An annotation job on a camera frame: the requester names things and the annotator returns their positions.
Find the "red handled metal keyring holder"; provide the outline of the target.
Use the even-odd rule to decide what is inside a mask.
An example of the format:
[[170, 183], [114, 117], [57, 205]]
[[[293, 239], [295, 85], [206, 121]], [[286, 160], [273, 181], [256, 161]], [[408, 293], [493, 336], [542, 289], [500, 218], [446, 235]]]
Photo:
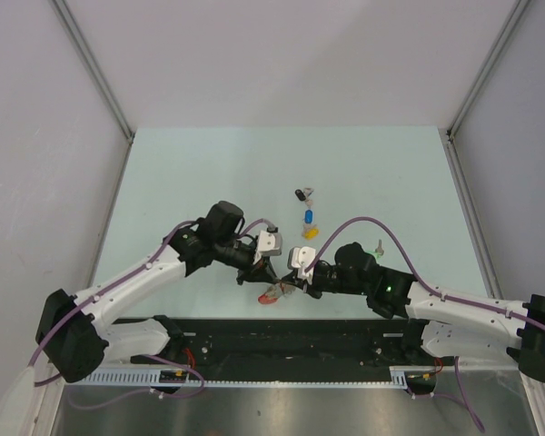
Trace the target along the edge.
[[261, 294], [257, 301], [262, 305], [269, 305], [278, 302], [282, 297], [291, 295], [295, 290], [293, 285], [284, 282], [278, 282], [270, 285], [267, 290]]

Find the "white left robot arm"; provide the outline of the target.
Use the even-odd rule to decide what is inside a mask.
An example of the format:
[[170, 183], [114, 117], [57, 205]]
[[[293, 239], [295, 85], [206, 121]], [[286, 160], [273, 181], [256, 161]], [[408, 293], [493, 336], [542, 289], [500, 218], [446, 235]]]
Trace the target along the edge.
[[237, 232], [243, 211], [220, 201], [204, 217], [178, 224], [159, 247], [117, 277], [68, 294], [51, 293], [35, 340], [59, 375], [79, 382], [104, 362], [131, 360], [176, 361], [185, 347], [183, 331], [169, 317], [155, 315], [143, 322], [119, 323], [133, 306], [167, 284], [221, 263], [237, 271], [237, 282], [283, 282], [271, 259], [282, 252], [282, 237], [272, 223], [250, 243]]

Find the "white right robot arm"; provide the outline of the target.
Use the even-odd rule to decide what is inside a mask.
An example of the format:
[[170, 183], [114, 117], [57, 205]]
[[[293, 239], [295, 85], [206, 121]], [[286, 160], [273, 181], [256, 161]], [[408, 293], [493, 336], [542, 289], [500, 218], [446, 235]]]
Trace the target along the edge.
[[422, 364], [431, 356], [514, 362], [522, 374], [545, 383], [545, 296], [471, 299], [381, 266], [359, 243], [339, 248], [333, 263], [317, 261], [315, 254], [311, 247], [291, 249], [284, 281], [316, 299], [326, 292], [360, 295], [382, 318], [406, 319], [401, 355], [407, 362]]

